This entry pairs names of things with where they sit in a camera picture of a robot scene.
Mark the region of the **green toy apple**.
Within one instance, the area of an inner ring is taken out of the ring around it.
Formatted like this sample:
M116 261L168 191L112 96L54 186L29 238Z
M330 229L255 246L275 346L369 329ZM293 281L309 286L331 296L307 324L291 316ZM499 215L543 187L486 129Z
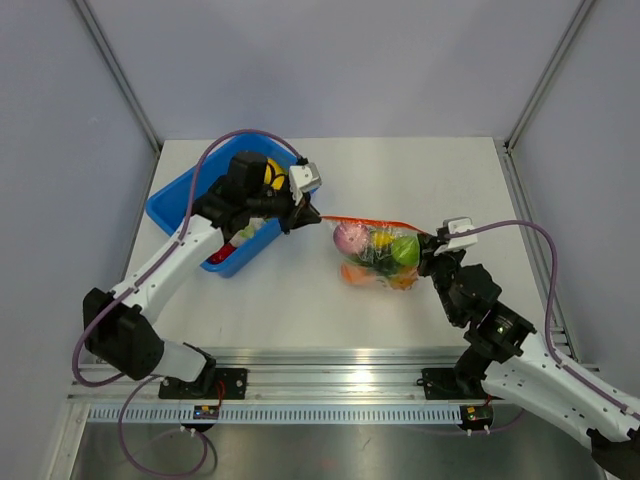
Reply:
M420 259L420 245L415 236L401 236L391 244L393 259L402 266L415 267Z

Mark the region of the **purple toy onion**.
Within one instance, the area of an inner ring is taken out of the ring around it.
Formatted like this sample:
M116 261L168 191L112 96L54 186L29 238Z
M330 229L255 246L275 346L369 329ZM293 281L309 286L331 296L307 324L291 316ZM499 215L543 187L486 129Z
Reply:
M369 230L358 223L339 223L333 231L333 242L342 254L356 255L369 245Z

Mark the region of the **yellow-green toy mango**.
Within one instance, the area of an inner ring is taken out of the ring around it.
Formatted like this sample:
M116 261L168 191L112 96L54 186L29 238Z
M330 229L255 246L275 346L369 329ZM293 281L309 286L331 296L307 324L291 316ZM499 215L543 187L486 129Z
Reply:
M373 230L370 234L371 246L375 250L383 250L390 247L395 240L395 235L389 230Z

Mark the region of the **clear orange-zip bag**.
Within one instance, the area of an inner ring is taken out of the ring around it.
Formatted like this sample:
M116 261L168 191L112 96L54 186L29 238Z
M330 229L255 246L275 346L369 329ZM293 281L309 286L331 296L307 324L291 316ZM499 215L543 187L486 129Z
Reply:
M332 233L332 242L333 242L333 231L334 228L339 224L339 223L358 223L358 224L362 224L365 225L367 227L367 229L369 230L369 234L372 233L373 230L389 230L391 231L394 235L395 238L397 237L401 237L401 236L415 236L417 238L417 235L419 233L427 233L430 234L426 231L423 231L413 225L404 223L404 222L398 222L398 221L384 221L384 220L373 220L373 219L365 219L365 218L356 218L356 217L347 217L347 216L337 216L337 215L325 215L322 217L322 220L325 224L327 224L329 226L329 228L331 229L331 233ZM387 247L383 250L375 250L372 246L371 246L371 242L369 242L369 245L367 246L367 248L360 252L359 254L356 255L344 255L342 254L337 248L336 250L341 254L342 256L342 260L341 260L341 264L345 261L345 260L355 260L356 258L365 260L365 261L371 261L372 259L381 259L384 257L392 257L391 254L391 246Z

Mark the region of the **toy pineapple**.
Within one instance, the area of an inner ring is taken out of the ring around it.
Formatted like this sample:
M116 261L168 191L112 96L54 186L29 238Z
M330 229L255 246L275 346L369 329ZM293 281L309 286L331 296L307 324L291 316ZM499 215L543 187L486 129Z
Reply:
M402 266L398 264L393 257L372 259L371 261L356 258L355 260L345 260L343 263L359 265L367 268L370 273L376 275L376 281L374 283L361 287L377 286L405 291L411 289L418 281L418 274L415 267Z

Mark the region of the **toy orange persimmon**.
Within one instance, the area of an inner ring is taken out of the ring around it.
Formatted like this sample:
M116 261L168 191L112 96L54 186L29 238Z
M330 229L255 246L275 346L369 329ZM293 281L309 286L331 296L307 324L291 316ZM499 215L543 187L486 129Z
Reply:
M367 268L351 263L343 263L340 267L342 280L351 286L367 286L376 281L376 275L369 272Z

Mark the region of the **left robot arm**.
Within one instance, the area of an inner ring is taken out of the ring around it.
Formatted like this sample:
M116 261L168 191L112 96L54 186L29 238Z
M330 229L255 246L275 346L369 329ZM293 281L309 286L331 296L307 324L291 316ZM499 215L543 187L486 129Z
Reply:
M298 159L278 189L265 183L267 167L264 155L241 151L202 195L190 195L178 230L150 260L111 290L86 294L77 347L114 367L118 378L167 377L195 398L208 396L216 385L215 359L162 339L153 324L185 279L251 220L275 219L284 233L320 223L311 203L321 184L317 166Z

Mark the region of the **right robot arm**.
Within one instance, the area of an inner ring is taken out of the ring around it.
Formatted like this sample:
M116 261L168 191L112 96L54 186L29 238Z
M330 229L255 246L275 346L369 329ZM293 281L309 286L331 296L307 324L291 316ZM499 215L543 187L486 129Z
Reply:
M618 479L639 476L639 400L556 350L547 332L499 300L501 288L480 264L444 237L418 236L418 273L432 280L449 323L467 349L454 384L466 396L485 393L555 425L589 449Z

